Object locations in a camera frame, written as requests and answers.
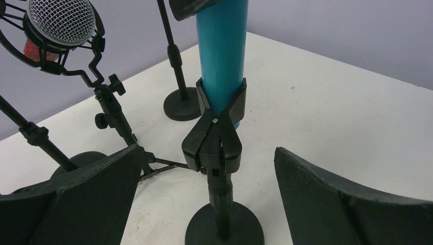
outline blue cylinder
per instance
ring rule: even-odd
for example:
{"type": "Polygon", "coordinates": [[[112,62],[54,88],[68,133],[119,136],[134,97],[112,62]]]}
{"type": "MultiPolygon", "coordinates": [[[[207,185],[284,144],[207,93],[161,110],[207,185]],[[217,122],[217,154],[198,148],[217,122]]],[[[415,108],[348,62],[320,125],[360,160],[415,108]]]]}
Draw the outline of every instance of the blue cylinder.
{"type": "Polygon", "coordinates": [[[248,0],[226,0],[196,14],[203,89],[215,115],[242,86],[248,0]]]}

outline black knob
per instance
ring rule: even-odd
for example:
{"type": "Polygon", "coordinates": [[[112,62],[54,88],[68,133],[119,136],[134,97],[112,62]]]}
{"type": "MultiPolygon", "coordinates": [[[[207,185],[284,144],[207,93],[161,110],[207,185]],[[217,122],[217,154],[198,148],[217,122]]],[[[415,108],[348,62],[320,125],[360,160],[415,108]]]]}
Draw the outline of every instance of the black knob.
{"type": "Polygon", "coordinates": [[[108,79],[111,82],[109,87],[112,92],[117,92],[120,96],[126,93],[125,87],[123,86],[119,78],[117,78],[116,74],[109,76],[108,79]]]}
{"type": "Polygon", "coordinates": [[[95,116],[95,124],[98,129],[106,129],[108,127],[108,122],[105,120],[104,113],[98,113],[95,116]]]}

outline microphone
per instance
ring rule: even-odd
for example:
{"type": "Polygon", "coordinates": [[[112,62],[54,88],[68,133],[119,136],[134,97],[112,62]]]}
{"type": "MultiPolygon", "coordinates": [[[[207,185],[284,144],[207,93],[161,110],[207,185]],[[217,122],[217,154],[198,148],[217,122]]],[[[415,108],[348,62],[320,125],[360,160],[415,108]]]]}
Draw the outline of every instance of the microphone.
{"type": "Polygon", "coordinates": [[[264,244],[251,210],[233,201],[231,175],[239,170],[242,143],[235,127],[244,118],[248,0],[170,0],[179,19],[196,15],[202,78],[202,117],[182,142],[189,168],[205,168],[209,204],[186,229],[185,245],[264,244]]]}
{"type": "Polygon", "coordinates": [[[96,19],[88,0],[28,0],[24,21],[28,37],[24,55],[35,62],[47,51],[46,60],[87,42],[94,33],[96,19]]]}

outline round stand base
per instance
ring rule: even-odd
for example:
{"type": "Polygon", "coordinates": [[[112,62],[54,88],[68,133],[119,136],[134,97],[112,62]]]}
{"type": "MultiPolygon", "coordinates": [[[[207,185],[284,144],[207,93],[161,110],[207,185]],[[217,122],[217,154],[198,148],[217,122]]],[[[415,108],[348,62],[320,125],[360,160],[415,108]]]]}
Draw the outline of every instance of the round stand base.
{"type": "Polygon", "coordinates": [[[196,88],[186,88],[189,99],[183,101],[179,90],[169,94],[164,101],[164,112],[172,120],[189,121],[201,116],[196,88]]]}
{"type": "Polygon", "coordinates": [[[201,208],[186,228],[185,245],[264,245],[263,229],[247,207],[233,203],[230,208],[230,238],[217,237],[215,211],[210,204],[201,208]]]}
{"type": "MultiPolygon", "coordinates": [[[[77,165],[78,168],[87,166],[94,162],[97,162],[101,159],[107,157],[105,154],[100,152],[83,152],[76,156],[73,156],[70,160],[77,165]]],[[[63,167],[58,167],[56,171],[54,171],[53,175],[51,175],[51,179],[58,177],[67,173],[67,171],[63,167]]]]}

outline table surface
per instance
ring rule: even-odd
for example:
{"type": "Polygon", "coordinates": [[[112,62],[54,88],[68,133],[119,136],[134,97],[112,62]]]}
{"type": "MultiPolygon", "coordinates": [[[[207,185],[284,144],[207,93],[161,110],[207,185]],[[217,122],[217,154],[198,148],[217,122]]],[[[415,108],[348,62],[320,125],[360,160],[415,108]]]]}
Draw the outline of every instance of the table surface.
{"type": "MultiPolygon", "coordinates": [[[[182,53],[187,86],[200,77],[199,50],[182,53]]],[[[357,183],[433,200],[433,91],[283,43],[248,34],[245,119],[234,199],[260,220],[266,244],[292,244],[274,170],[278,146],[357,183]]],[[[119,97],[139,143],[158,158],[185,162],[181,142],[197,120],[168,119],[162,104],[176,87],[168,60],[124,81],[119,97]]],[[[66,155],[112,154],[126,145],[99,130],[89,98],[41,123],[66,155]]],[[[19,134],[0,142],[0,193],[49,179],[56,163],[19,134]]],[[[208,203],[206,177],[174,169],[141,182],[122,244],[183,245],[191,217],[208,203]]]]}

